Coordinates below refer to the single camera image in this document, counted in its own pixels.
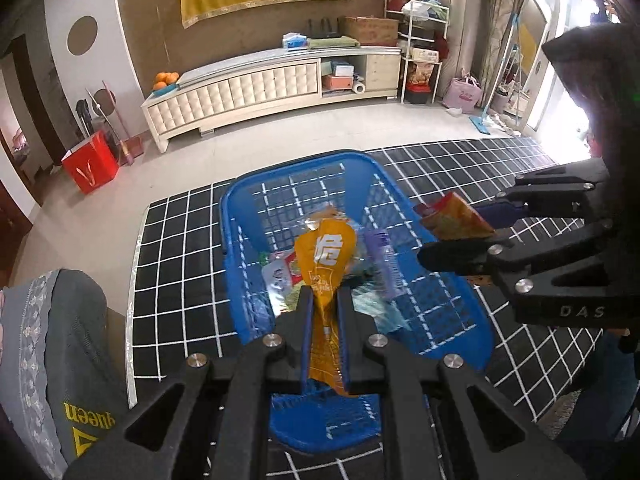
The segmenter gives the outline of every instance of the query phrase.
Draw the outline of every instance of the yellow triangle logo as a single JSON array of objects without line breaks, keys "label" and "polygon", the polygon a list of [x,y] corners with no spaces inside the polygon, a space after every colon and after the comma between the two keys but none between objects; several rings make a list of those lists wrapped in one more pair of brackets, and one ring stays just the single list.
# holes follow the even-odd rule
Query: yellow triangle logo
[{"label": "yellow triangle logo", "polygon": [[91,444],[93,444],[96,440],[98,440],[98,437],[87,435],[86,433],[83,433],[80,430],[76,430],[76,428],[74,428],[73,426],[71,427],[71,429],[74,432],[74,442],[76,443],[76,456],[82,455],[82,453],[84,453],[87,449],[89,449],[89,447],[91,447]]}]

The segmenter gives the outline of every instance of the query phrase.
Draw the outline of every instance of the blue plastic basket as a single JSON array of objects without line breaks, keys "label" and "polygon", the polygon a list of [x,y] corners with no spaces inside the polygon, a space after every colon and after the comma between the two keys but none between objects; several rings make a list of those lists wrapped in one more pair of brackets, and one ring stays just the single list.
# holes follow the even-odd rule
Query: blue plastic basket
[{"label": "blue plastic basket", "polygon": [[[325,202],[366,228],[387,229],[406,288],[396,305],[410,328],[392,336],[415,353],[440,358],[456,352],[477,370],[484,368],[493,349],[484,309],[465,280],[429,273],[418,264],[418,249],[433,236],[383,167],[353,151],[247,174],[223,196],[228,296],[242,342],[269,333],[274,325],[258,254],[292,248],[294,235],[285,224]],[[271,431],[304,452],[354,446],[380,432],[378,396],[341,397],[308,380],[301,396],[273,396]]]}]

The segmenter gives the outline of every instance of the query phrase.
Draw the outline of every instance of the grid pattern mat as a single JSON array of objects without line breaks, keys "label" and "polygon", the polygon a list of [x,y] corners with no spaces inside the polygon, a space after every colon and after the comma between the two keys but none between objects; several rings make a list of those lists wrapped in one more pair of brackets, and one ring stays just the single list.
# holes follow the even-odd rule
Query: grid pattern mat
[{"label": "grid pattern mat", "polygon": [[[489,200],[514,176],[554,162],[532,139],[478,139],[371,150],[412,202],[434,202],[455,190],[469,203]],[[138,399],[193,352],[233,356],[240,350],[228,309],[218,202],[228,182],[171,196],[149,207],[132,274],[134,309],[130,392]],[[528,218],[512,237],[532,243],[582,226],[575,219]],[[527,326],[494,286],[474,288],[495,333],[488,379],[537,421],[584,365],[597,330]],[[210,456],[215,451],[212,445]],[[308,456],[273,442],[268,476],[283,479],[383,477],[382,444]]]}]

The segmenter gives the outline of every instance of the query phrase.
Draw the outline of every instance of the tiled floor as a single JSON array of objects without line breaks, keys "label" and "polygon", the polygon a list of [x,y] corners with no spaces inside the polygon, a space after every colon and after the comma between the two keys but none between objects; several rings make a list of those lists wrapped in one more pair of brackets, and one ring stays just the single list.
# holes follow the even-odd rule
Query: tiled floor
[{"label": "tiled floor", "polygon": [[65,173],[55,176],[12,283],[58,267],[84,270],[102,287],[109,307],[124,314],[135,241],[149,203],[314,153],[478,137],[486,138],[468,117],[454,118],[439,105],[375,100],[246,121],[206,140],[183,134],[164,155],[150,143],[133,166],[90,195],[82,195]]}]

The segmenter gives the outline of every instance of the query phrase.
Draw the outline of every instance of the tufted cabinet door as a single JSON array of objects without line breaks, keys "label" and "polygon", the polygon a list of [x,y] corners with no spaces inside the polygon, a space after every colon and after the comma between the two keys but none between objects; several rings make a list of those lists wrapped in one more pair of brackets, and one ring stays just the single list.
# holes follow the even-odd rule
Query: tufted cabinet door
[{"label": "tufted cabinet door", "polygon": [[237,108],[318,92],[315,62],[262,70],[190,90],[149,107],[158,134]]}]

